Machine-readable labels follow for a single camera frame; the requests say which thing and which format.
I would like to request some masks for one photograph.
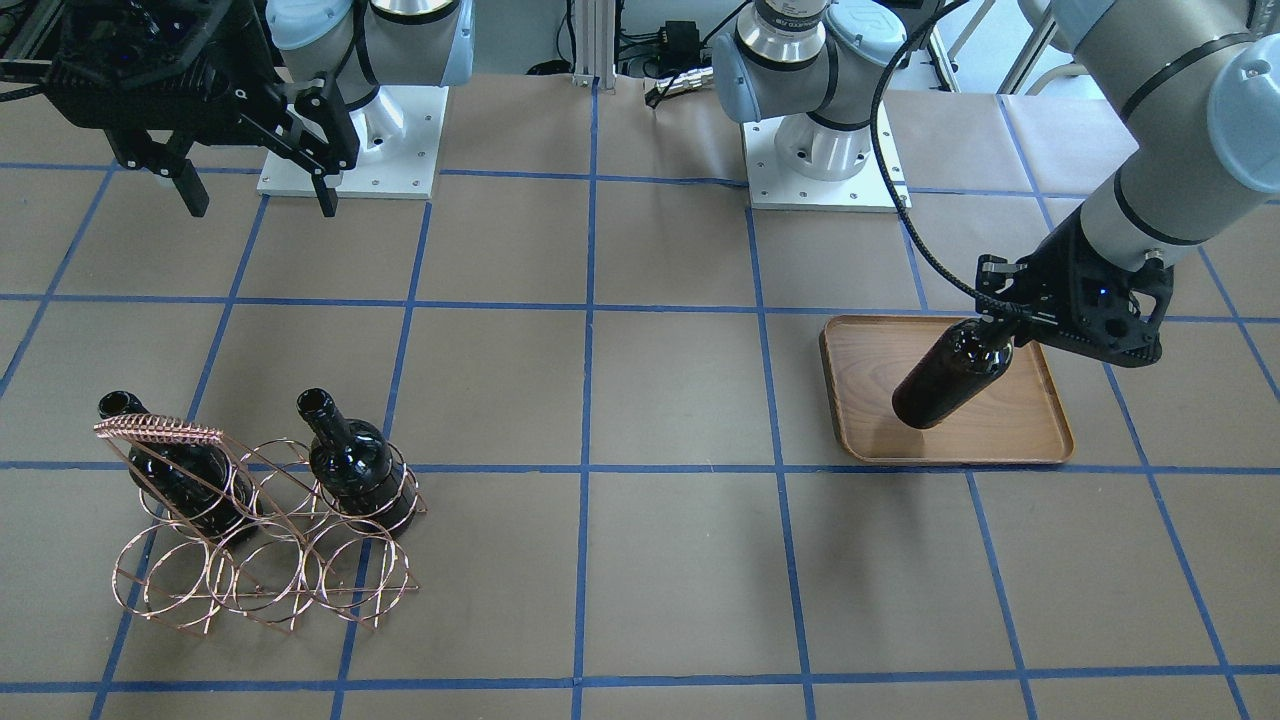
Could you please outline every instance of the wine bottle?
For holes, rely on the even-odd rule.
[[[146,411],[147,409],[133,393],[123,389],[106,393],[97,404],[97,414],[104,420]],[[214,542],[230,537],[228,546],[238,544],[252,534],[255,525],[250,524],[248,518],[225,492],[215,489],[224,488],[227,483],[228,460],[221,451],[202,445],[159,442],[141,445],[159,457],[131,446],[129,464],[147,479],[143,482],[131,471],[133,484],[164,502],[166,507],[177,510],[200,534]],[[212,487],[188,477],[187,473]],[[250,503],[252,497],[250,483],[239,474],[232,482],[232,492],[243,506]]]
[[[413,489],[402,486],[403,466],[383,433],[365,420],[348,420],[333,397],[311,388],[298,396],[298,415],[315,430],[311,473],[338,509],[398,537],[413,519]]]
[[[893,413],[929,429],[996,382],[1012,361],[1014,327],[969,318],[947,328],[893,391]]]

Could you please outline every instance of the electrical cable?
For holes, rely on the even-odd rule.
[[[568,27],[568,54],[573,70],[577,70],[577,33],[573,32],[573,0],[564,0],[564,24]]]
[[[732,20],[733,18],[736,18],[737,14],[741,13],[744,8],[746,8],[748,5],[751,4],[751,1],[753,0],[744,0],[744,3],[741,5],[739,5],[736,10],[733,10],[732,13],[724,15],[724,19],[721,20],[721,23],[718,26],[713,27],[712,31],[707,33],[707,37],[703,37],[703,42],[698,46],[698,49],[701,50],[703,47],[707,47],[707,44],[712,41],[712,37],[716,37],[716,33],[719,32],[721,28],[723,28],[724,26],[727,26],[730,20]]]
[[[920,38],[923,38],[929,32],[933,32],[933,27],[938,23],[938,20],[950,15],[952,12],[966,5],[968,3],[969,0],[957,0],[956,3],[952,3],[946,8],[942,8],[941,10],[934,13],[932,17],[929,17],[929,19],[924,20],[924,23],[922,23],[920,27],[915,28],[915,32],[913,32],[906,38],[906,42],[904,42],[897,49],[897,51],[893,53],[893,58],[888,61],[888,64],[884,65],[884,72],[881,73],[879,82],[876,85],[876,92],[872,95],[872,117],[870,117],[872,150],[876,152],[876,165],[879,169],[881,179],[884,181],[884,187],[888,190],[888,196],[893,201],[893,208],[897,210],[897,217],[899,219],[902,220],[902,225],[906,228],[908,234],[911,237],[911,243],[914,243],[916,250],[920,251],[920,255],[924,258],[925,263],[928,263],[934,272],[942,275],[943,279],[955,286],[956,290],[974,299],[979,304],[979,306],[991,310],[998,310],[1000,313],[1011,315],[1018,319],[1030,319],[1032,309],[1028,305],[998,300],[984,292],[978,291],[974,287],[970,287],[968,283],[965,283],[955,274],[952,274],[951,270],[947,270],[946,266],[943,266],[942,263],[938,261],[937,258],[934,258],[933,252],[931,252],[929,249],[924,245],[924,240],[920,238],[920,233],[919,231],[915,229],[915,224],[911,223],[911,217],[906,211],[906,204],[904,202],[902,197],[899,196],[897,190],[893,187],[893,178],[891,178],[888,174],[888,164],[884,161],[884,151],[881,149],[879,143],[881,101],[884,99],[884,88],[888,87],[888,81],[893,76],[893,70],[897,69],[897,64],[902,61],[902,56],[906,55],[906,53],[913,45],[919,42]]]
[[[724,26],[727,26],[730,23],[730,20],[732,20],[733,18],[736,18],[737,14],[741,13],[751,3],[753,3],[753,0],[742,0],[742,3],[737,8],[733,9],[733,12],[731,12],[727,15],[724,15],[724,19],[722,19],[719,22],[719,24],[717,24],[716,27],[713,27],[712,31],[708,32],[705,37],[703,37],[703,41],[698,44],[699,53],[701,53],[703,50],[705,50],[707,49],[707,44],[712,41],[712,37],[714,37],[717,32],[719,32],[721,29],[723,29]],[[657,110],[658,105],[662,105],[662,101],[667,99],[667,94],[671,91],[671,87],[673,85],[676,85],[676,79],[678,77],[680,77],[680,73],[676,73],[676,74],[671,76],[671,81],[667,82],[667,86],[662,88],[662,92],[659,92],[658,96],[653,99],[652,102],[646,100],[645,105],[649,105],[650,108],[653,108],[654,110]]]

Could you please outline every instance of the brown tray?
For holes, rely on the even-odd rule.
[[[1038,343],[1014,352],[998,380],[928,430],[893,415],[893,388],[960,318],[841,315],[822,331],[836,438],[877,465],[1066,462],[1075,450]]]

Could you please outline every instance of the grid line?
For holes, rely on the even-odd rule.
[[[0,400],[4,398],[5,391],[9,389],[9,383],[13,382],[13,377],[18,373],[18,365],[22,363],[23,355],[27,354],[27,348],[31,346],[31,338],[35,337],[36,328],[40,327],[40,320],[44,319],[45,310],[49,309],[49,304],[52,301],[54,293],[58,291],[58,284],[63,282],[63,275],[67,274],[67,268],[70,266],[72,258],[76,256],[76,250],[79,249],[81,241],[84,240],[84,233],[88,231],[90,223],[93,222],[93,214],[97,213],[99,205],[102,204],[102,197],[106,195],[106,188],[111,184],[111,177],[114,174],[114,168],[106,168],[106,172],[102,174],[102,182],[99,183],[97,192],[93,193],[93,200],[90,201],[88,210],[84,211],[84,218],[81,220],[79,227],[76,228],[76,234],[72,237],[70,245],[67,246],[67,252],[58,264],[58,269],[54,270],[54,277],[49,281],[49,287],[41,296],[40,306],[36,307],[36,314],[32,315],[31,323],[27,325],[27,332],[18,342],[18,347],[13,351],[13,356],[9,359],[9,365],[5,368],[4,375],[0,375]]]
[[[987,521],[987,510],[982,503],[982,491],[978,488],[978,479],[973,470],[965,470],[965,482],[969,484],[969,497],[973,501],[974,515],[978,520],[978,530],[982,533],[982,544],[987,552],[987,564],[991,566],[991,582],[996,589],[996,600],[1000,602],[1000,615],[1005,621],[1005,633],[1009,635],[1009,651],[1014,659],[1014,673],[1018,685],[1023,692],[1023,703],[1027,706],[1028,720],[1037,720],[1036,698],[1032,696],[1032,684],[1027,676],[1027,661],[1023,659],[1023,646],[1018,642],[1018,628],[1014,625],[1014,611],[1009,605],[1009,593],[1005,591],[1005,578],[1000,571],[1000,560],[996,556],[996,541],[991,534],[991,524]]]
[[[573,692],[570,717],[582,717],[582,675],[586,674],[586,571],[591,500],[591,377],[595,357],[595,223],[600,170],[600,81],[591,83],[591,164],[586,200],[586,306],[582,329],[582,447],[577,497],[577,564],[573,577]]]
[[[1014,129],[1014,120],[1009,117],[1009,108],[1005,106],[1005,96],[996,96],[996,106],[1000,108],[1000,117],[1005,120],[1005,129],[1009,131],[1009,140],[1014,142],[1014,152],[1018,154],[1018,161],[1023,165],[1023,172],[1027,173],[1027,182],[1032,184],[1032,193],[1036,197],[1036,204],[1041,208],[1041,214],[1044,215],[1044,224],[1053,228],[1053,218],[1048,214],[1048,204],[1044,202],[1044,195],[1039,190],[1039,183],[1036,182],[1036,174],[1032,173],[1032,164],[1027,160],[1027,151],[1023,149],[1023,141],[1019,140],[1018,132]]]
[[[1253,354],[1253,360],[1257,361],[1258,369],[1262,370],[1262,377],[1266,378],[1267,384],[1271,386],[1271,395],[1276,400],[1280,400],[1280,387],[1276,387],[1276,379],[1271,375],[1271,369],[1267,368],[1266,360],[1262,359],[1262,352],[1258,351],[1258,346],[1253,342],[1253,336],[1249,334],[1249,328],[1240,322],[1240,313],[1235,309],[1235,301],[1231,300],[1231,293],[1226,292],[1226,286],[1222,283],[1222,278],[1217,274],[1217,268],[1213,266],[1213,261],[1208,259],[1208,252],[1204,251],[1204,245],[1199,247],[1201,260],[1204,261],[1204,266],[1208,268],[1208,274],[1213,278],[1213,284],[1217,286],[1217,292],[1221,293],[1222,301],[1226,302],[1226,309],[1231,313],[1231,319],[1240,328],[1240,334],[1244,336],[1244,342],[1249,346],[1249,352]]]
[[[1222,642],[1217,635],[1217,629],[1213,626],[1213,619],[1210,616],[1208,605],[1204,602],[1203,594],[1201,594],[1199,584],[1196,582],[1196,574],[1192,573],[1190,562],[1187,560],[1183,543],[1178,537],[1178,529],[1174,527],[1172,515],[1169,514],[1169,507],[1165,506],[1165,497],[1160,491],[1160,483],[1156,480],[1156,474],[1151,471],[1147,451],[1142,446],[1138,427],[1134,424],[1133,415],[1129,413],[1129,404],[1125,401],[1124,392],[1120,389],[1120,382],[1116,379],[1115,370],[1111,365],[1103,364],[1102,368],[1106,370],[1107,383],[1111,384],[1111,392],[1115,395],[1116,402],[1120,406],[1120,414],[1124,415],[1125,425],[1129,428],[1129,437],[1133,439],[1134,450],[1138,452],[1138,460],[1147,470],[1144,473],[1147,477],[1147,484],[1151,487],[1151,495],[1156,501],[1156,507],[1160,510],[1160,519],[1165,525],[1165,532],[1169,534],[1169,541],[1172,543],[1174,555],[1178,557],[1178,565],[1181,568],[1183,577],[1187,579],[1187,587],[1190,591],[1192,600],[1196,602],[1196,610],[1199,612],[1201,621],[1204,624],[1204,632],[1208,634],[1210,644],[1213,647],[1213,655],[1217,657],[1219,662],[1219,673],[1226,679],[1228,688],[1231,691],[1231,698],[1235,701],[1235,707],[1240,714],[1240,720],[1251,720],[1249,711],[1244,706],[1244,697],[1240,694],[1239,684],[1235,682],[1235,674],[1231,671],[1231,666],[1226,660],[1226,652],[1222,650]]]
[[[0,301],[38,301],[45,299],[37,293],[0,293]],[[219,296],[187,296],[187,295],[52,295],[50,302],[99,302],[99,304],[159,304],[159,305],[223,305],[228,300]],[[323,307],[403,307],[404,301],[387,299],[361,299],[361,297],[253,297],[237,296],[230,301],[233,305],[280,305],[280,306],[323,306]],[[581,313],[586,305],[581,302],[511,302],[511,301],[483,301],[483,300],[415,300],[410,302],[415,309],[433,307],[443,310],[554,310],[564,313]],[[730,314],[754,315],[760,311],[751,305],[623,305],[623,304],[598,304],[593,310],[600,313],[689,313],[689,314]],[[879,315],[928,315],[928,316],[955,316],[968,314],[964,310],[913,310],[895,307],[820,307],[820,306],[790,306],[765,305],[763,311],[769,315],[849,315],[849,314],[879,314]],[[1166,323],[1199,323],[1199,324],[1245,324],[1245,325],[1274,325],[1280,324],[1280,318],[1260,315],[1166,315]]]
[[[1280,676],[1280,665],[1233,665],[1235,675]],[[1021,675],[1030,680],[1080,680],[1101,678],[1221,678],[1220,665],[1116,665],[1097,667],[1028,667]],[[1011,669],[992,670],[916,670],[887,673],[814,673],[808,676],[814,685],[845,684],[911,684],[911,683],[982,683],[1018,680]],[[517,691],[582,688],[692,688],[732,685],[800,685],[799,673],[767,675],[586,675],[584,678],[367,678],[347,680],[343,688],[356,691]],[[333,692],[338,680],[115,680],[116,693],[179,693],[179,692]],[[0,683],[3,694],[88,694],[96,682],[17,682]]]
[[[805,717],[817,720],[818,706],[809,679],[809,638],[804,625],[804,603],[800,597],[800,575],[796,569],[795,537],[791,533],[791,502],[787,496],[787,474],[782,457],[782,428],[778,423],[778,400],[773,384],[773,355],[769,351],[769,323],[764,313],[764,282],[760,275],[760,252],[755,238],[755,213],[750,205],[746,214],[746,240],[751,252],[751,282],[755,286],[756,325],[760,333],[760,356],[764,370],[764,397],[769,409],[769,439],[773,445],[773,473],[778,486],[778,519],[782,527],[782,551],[787,562],[787,585],[791,591],[791,616],[795,624],[796,651],[800,655],[800,678],[804,693]]]
[[[408,351],[410,333],[413,327],[413,300],[417,297],[419,278],[422,273],[422,263],[426,258],[426,243],[428,237],[431,232],[431,202],[424,202],[422,205],[422,220],[419,223],[417,231],[417,246],[413,250],[413,265],[410,268],[410,281],[408,291],[404,296],[404,302],[401,305],[404,307],[404,319],[401,322],[401,334],[399,341],[396,346],[396,363],[392,368],[392,382],[390,389],[387,392],[387,410],[383,414],[383,437],[392,437],[392,430],[396,423],[396,407],[399,401],[399,384],[404,374],[404,356]],[[365,578],[369,573],[369,556],[372,543],[366,538],[360,543],[360,561],[356,565],[356,587],[365,585]],[[357,592],[352,594],[352,614],[360,615],[360,602],[364,600],[364,593]],[[333,703],[329,706],[330,720],[340,720],[343,708],[346,706],[347,698],[347,680],[351,675],[351,661],[356,651],[357,632],[358,625],[356,623],[348,623],[346,633],[342,641],[342,652],[338,656],[338,678],[337,687],[333,692]]]

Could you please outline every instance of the metal frame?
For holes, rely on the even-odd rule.
[[[590,87],[591,82],[599,78],[600,90],[613,92],[617,86],[613,55],[617,0],[575,0],[570,20],[577,37],[573,83]]]
[[[1027,38],[1021,51],[1018,53],[1018,59],[1009,68],[1009,74],[1005,76],[1004,82],[1000,83],[1000,88],[996,90],[998,95],[1018,95],[1018,91],[1027,85],[1027,79],[1036,68],[1036,63],[1039,61],[1041,55],[1050,46],[1055,33],[1057,33],[1057,20],[1053,19],[1053,13],[1044,13],[1039,24],[1032,29],[1032,35]]]

